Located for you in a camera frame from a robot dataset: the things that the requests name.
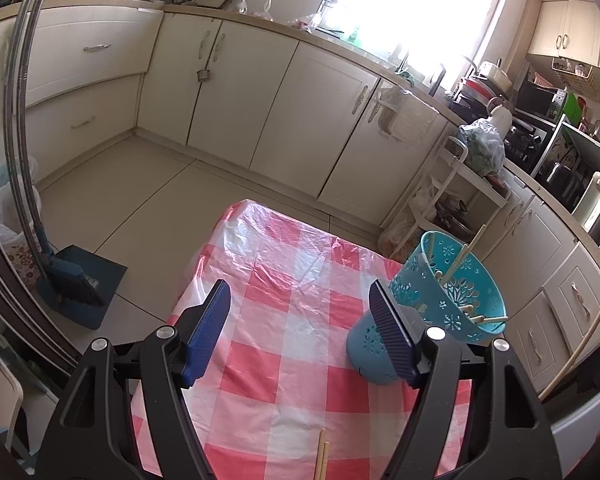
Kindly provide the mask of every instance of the blue gripper pad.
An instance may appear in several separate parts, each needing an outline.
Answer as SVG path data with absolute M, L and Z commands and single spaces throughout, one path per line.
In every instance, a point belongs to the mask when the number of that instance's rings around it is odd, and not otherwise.
M 369 307 L 396 374 L 412 388 L 419 388 L 423 382 L 417 366 L 420 351 L 398 315 L 398 306 L 392 302 L 390 292 L 378 280 L 369 289 Z
M 224 280 L 218 280 L 199 308 L 204 313 L 187 343 L 186 367 L 182 373 L 185 384 L 193 386 L 205 374 L 220 332 L 231 307 L 231 290 Z

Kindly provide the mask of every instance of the bright window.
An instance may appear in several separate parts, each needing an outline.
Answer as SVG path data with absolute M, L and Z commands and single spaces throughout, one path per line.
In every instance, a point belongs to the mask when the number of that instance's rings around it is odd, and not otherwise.
M 450 89 L 484 38 L 498 0 L 338 0 L 328 28 L 375 56 L 429 76 L 442 63 Z

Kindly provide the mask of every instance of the trash bag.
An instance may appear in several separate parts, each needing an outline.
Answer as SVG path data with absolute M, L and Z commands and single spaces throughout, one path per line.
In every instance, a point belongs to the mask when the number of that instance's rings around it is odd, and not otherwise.
M 496 127 L 487 119 L 460 126 L 456 131 L 456 139 L 469 149 L 464 163 L 478 176 L 497 174 L 504 166 L 504 143 Z
M 38 176 L 38 162 L 32 156 L 28 157 L 29 159 L 29 174 L 31 176 L 31 180 L 35 180 Z M 16 168 L 18 174 L 20 174 L 20 160 L 16 159 Z M 9 183 L 9 172 L 7 171 L 7 165 L 0 165 L 0 188 L 5 184 Z
M 22 186 L 22 177 L 18 177 Z M 37 189 L 33 189 L 38 211 L 42 210 L 42 201 Z M 33 231 L 33 221 L 29 218 L 29 228 Z M 34 290 L 40 276 L 40 270 L 33 261 L 31 250 L 22 232 L 22 226 L 18 219 L 13 194 L 10 184 L 0 188 L 0 245 L 14 270 L 29 290 Z

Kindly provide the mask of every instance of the blue plastic basket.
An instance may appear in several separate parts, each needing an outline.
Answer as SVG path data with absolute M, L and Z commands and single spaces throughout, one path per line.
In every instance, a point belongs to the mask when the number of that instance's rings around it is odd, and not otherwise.
M 429 262 L 427 251 L 432 234 L 435 236 Z M 474 324 L 460 306 L 473 305 L 472 316 L 503 317 L 507 314 L 493 278 L 471 253 L 453 277 L 440 285 L 435 272 L 440 270 L 444 274 L 461 249 L 462 244 L 444 233 L 425 233 L 392 280 L 390 290 L 398 304 L 412 306 L 424 321 L 446 329 L 458 341 L 477 343 L 501 334 L 505 323 Z

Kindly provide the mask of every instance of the pink checkered tablecloth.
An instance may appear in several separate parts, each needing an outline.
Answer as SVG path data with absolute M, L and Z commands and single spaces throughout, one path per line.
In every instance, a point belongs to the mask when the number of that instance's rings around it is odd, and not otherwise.
M 376 480 L 417 391 L 377 386 L 349 365 L 347 332 L 377 278 L 400 264 L 255 202 L 231 206 L 193 261 L 170 323 L 219 278 L 232 304 L 205 375 L 184 390 L 200 443 L 220 480 L 309 480 L 318 433 L 331 443 L 327 478 Z M 456 464 L 468 411 L 463 381 L 439 472 Z M 132 401 L 145 469 L 160 474 L 141 386 Z

